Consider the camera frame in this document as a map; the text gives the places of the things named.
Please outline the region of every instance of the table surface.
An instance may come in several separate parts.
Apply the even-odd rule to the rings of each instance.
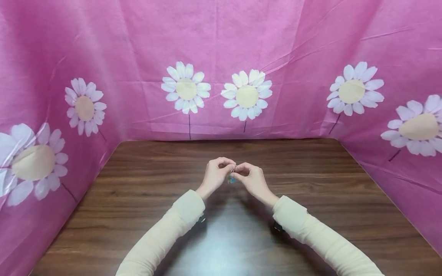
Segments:
[[[199,186],[207,161],[218,156],[261,167],[275,194],[306,206],[385,275],[441,275],[441,258],[329,139],[122,143],[31,275],[114,275],[138,239]],[[211,196],[205,215],[155,275],[335,275],[311,249],[272,230],[271,212],[238,182]]]

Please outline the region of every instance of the daisy print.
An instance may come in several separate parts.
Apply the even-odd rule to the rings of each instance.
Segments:
[[[414,155],[436,156],[442,153],[442,101],[439,95],[428,97],[424,105],[417,101],[396,108],[399,119],[391,120],[390,130],[381,134],[393,147],[407,147]]]
[[[240,121],[247,118],[253,120],[267,108],[268,103],[264,99],[270,97],[273,92],[270,90],[272,81],[265,78],[264,72],[255,69],[252,69],[249,75],[245,71],[232,75],[233,83],[226,83],[221,95],[228,99],[224,102],[224,107],[233,108],[233,118],[239,118]]]
[[[363,114],[366,107],[377,107],[378,102],[384,101],[384,96],[376,90],[384,86],[384,81],[372,79],[376,72],[376,67],[367,68],[364,61],[359,62],[355,68],[347,65],[344,76],[338,76],[330,86],[327,107],[337,114],[344,111],[347,116],[353,115],[353,112]]]
[[[68,156],[61,152],[65,140],[48,123],[37,134],[26,124],[14,125],[11,134],[0,133],[0,144],[0,196],[8,195],[8,206],[22,203],[32,191],[42,200],[68,173]]]
[[[84,79],[71,80],[72,88],[65,88],[65,101],[70,105],[67,115],[71,128],[77,127],[78,134],[87,137],[98,133],[98,126],[103,124],[106,104],[99,102],[103,92],[97,90],[95,83],[86,85]]]
[[[182,111],[184,114],[189,114],[191,110],[193,113],[198,112],[198,107],[203,108],[203,98],[210,96],[210,84],[203,83],[203,72],[194,73],[192,64],[187,64],[178,61],[176,68],[172,66],[167,67],[167,72],[170,77],[164,77],[161,89],[168,94],[166,100],[175,102],[175,109]]]

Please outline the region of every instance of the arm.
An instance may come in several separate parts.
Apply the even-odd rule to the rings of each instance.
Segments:
[[[204,200],[221,186],[235,162],[220,157],[210,160],[201,186],[182,195],[163,218],[135,244],[118,268],[116,276],[152,276],[175,241],[202,216]]]
[[[248,163],[232,176],[259,201],[273,209],[273,218],[290,235],[315,250],[340,276],[383,276],[377,266],[344,237],[311,216],[307,209],[286,196],[278,198],[268,188],[263,170]]]

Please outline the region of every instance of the sleeve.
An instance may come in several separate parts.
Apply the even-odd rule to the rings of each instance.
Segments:
[[[175,241],[196,224],[205,208],[195,191],[183,194],[129,251],[116,276],[152,276]]]
[[[283,196],[273,207],[273,218],[290,235],[310,246],[339,276],[383,276],[356,246]]]

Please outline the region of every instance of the pink backdrop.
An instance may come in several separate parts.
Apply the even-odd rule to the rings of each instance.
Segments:
[[[126,140],[337,139],[441,254],[441,14],[1,0],[0,275],[28,275]]]

